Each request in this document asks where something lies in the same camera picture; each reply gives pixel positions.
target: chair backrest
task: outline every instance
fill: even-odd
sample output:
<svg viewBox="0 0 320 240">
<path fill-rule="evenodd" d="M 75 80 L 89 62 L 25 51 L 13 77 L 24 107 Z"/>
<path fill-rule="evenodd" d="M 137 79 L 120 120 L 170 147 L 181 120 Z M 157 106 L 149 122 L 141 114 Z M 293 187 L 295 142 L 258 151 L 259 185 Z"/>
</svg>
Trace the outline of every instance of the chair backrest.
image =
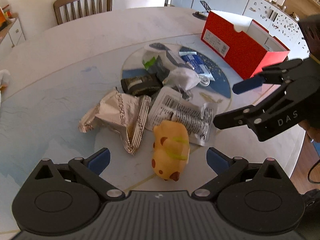
<svg viewBox="0 0 320 240">
<path fill-rule="evenodd" d="M 99 4 L 99 13 L 102 13 L 103 12 L 102 0 L 96 0 L 96 1 Z M 77 13 L 76 13 L 76 9 L 75 9 L 75 2 L 77 2 L 77 8 L 78 8 Z M 84 12 L 82 10 L 81 3 L 82 3 L 82 0 L 56 0 L 53 3 L 53 10 L 54 10 L 54 14 L 57 19 L 57 24 L 59 25 L 59 24 L 63 23 L 61 11 L 60 11 L 61 7 L 64 8 L 65 22 L 69 22 L 70 20 L 75 20 L 76 15 L 78 15 L 78 18 L 81 18 L 83 16 L 89 16 L 90 11 L 92 14 L 96 14 L 95 0 L 91 0 L 91 1 L 84 0 Z M 70 10 L 71 10 L 72 19 L 70 19 L 68 8 L 70 8 Z M 112 0 L 107 0 L 106 11 L 111 11 L 111 10 L 112 10 Z"/>
</svg>

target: person's hand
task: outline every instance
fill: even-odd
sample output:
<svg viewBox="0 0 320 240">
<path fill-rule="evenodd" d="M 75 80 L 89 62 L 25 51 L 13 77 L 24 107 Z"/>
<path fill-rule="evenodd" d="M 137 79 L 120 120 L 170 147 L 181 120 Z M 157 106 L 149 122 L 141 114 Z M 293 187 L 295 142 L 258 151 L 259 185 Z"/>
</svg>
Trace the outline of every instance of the person's hand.
<svg viewBox="0 0 320 240">
<path fill-rule="evenodd" d="M 300 122 L 299 126 L 306 130 L 311 139 L 315 140 L 316 142 L 320 142 L 320 129 L 311 127 L 307 120 Z"/>
</svg>

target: wooden chair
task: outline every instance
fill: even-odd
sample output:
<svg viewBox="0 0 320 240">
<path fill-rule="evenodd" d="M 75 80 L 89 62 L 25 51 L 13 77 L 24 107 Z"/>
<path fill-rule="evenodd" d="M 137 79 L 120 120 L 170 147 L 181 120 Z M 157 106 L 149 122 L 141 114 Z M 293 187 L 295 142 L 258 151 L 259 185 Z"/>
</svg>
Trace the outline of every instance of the wooden chair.
<svg viewBox="0 0 320 240">
<path fill-rule="evenodd" d="M 76 10 L 75 10 L 75 4 L 74 4 L 76 1 L 78 2 L 78 6 L 77 6 L 78 18 L 82 18 L 83 11 L 81 7 L 81 0 L 56 0 L 53 3 L 53 10 L 54 10 L 54 14 L 56 16 L 58 25 L 63 23 L 60 7 L 64 7 L 65 21 L 67 22 L 70 21 L 68 4 L 70 4 L 70 8 L 71 8 L 71 16 L 72 16 L 71 20 L 76 19 Z M 97 1 L 99 1 L 99 13 L 102 13 L 102 0 L 97 0 Z M 92 9 L 92 14 L 96 14 L 96 5 L 94 0 L 91 0 L 91 9 Z M 107 11 L 112 11 L 112 0 L 107 0 Z M 88 0 L 84 0 L 84 13 L 85 13 L 85 16 L 89 16 Z"/>
</svg>

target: silver foil wrapper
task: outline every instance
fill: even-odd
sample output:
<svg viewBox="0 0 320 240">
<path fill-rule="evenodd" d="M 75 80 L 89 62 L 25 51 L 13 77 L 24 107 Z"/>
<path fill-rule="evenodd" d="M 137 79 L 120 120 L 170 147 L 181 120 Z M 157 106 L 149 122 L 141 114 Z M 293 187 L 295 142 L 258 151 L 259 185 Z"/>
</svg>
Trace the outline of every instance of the silver foil wrapper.
<svg viewBox="0 0 320 240">
<path fill-rule="evenodd" d="M 149 96 L 134 97 L 113 88 L 82 117 L 79 131 L 85 133 L 107 126 L 120 133 L 124 148 L 134 155 L 142 139 L 150 102 Z"/>
</svg>

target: red object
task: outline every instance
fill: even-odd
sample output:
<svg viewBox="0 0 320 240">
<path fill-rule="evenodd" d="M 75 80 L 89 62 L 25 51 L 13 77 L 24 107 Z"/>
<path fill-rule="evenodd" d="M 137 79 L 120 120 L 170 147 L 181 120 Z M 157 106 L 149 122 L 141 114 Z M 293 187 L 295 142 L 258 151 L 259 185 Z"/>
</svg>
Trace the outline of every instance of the red object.
<svg viewBox="0 0 320 240">
<path fill-rule="evenodd" d="M 273 44 L 273 48 L 279 47 L 281 51 L 268 51 L 244 31 L 235 31 L 233 23 L 212 11 L 208 15 L 201 40 L 222 56 L 243 79 L 261 72 L 265 66 L 283 62 L 290 52 L 284 44 L 277 38 L 271 37 L 269 32 L 254 20 L 251 21 L 247 32 L 255 34 L 255 39 L 262 40 L 262 44 L 265 38 L 268 44 Z"/>
</svg>

